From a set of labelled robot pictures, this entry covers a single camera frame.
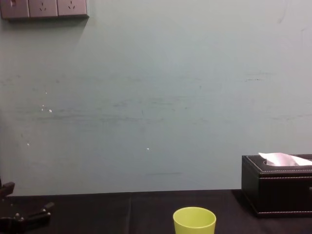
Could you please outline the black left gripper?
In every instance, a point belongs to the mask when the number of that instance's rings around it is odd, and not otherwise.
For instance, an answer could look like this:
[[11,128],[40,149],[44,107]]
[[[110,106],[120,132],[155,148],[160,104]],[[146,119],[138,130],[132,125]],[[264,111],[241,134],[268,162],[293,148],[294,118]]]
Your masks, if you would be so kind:
[[[14,188],[14,182],[0,184],[0,198],[4,199],[8,195],[11,195],[14,191]],[[25,227],[39,227],[48,225],[51,219],[51,211],[54,206],[55,204],[53,202],[49,202],[39,210],[30,214],[20,215],[19,213],[16,213],[14,217],[1,217],[0,233],[22,234],[25,232]]]

